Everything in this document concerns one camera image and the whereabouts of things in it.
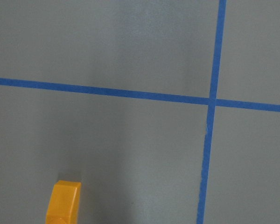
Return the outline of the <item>orange trapezoid block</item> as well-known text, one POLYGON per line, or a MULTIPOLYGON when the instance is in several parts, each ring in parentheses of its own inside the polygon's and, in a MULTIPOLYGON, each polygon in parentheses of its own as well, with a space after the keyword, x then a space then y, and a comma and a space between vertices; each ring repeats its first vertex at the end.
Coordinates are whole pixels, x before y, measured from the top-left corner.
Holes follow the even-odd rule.
POLYGON ((81 182, 59 180, 51 193, 45 223, 76 224, 80 193, 81 182))

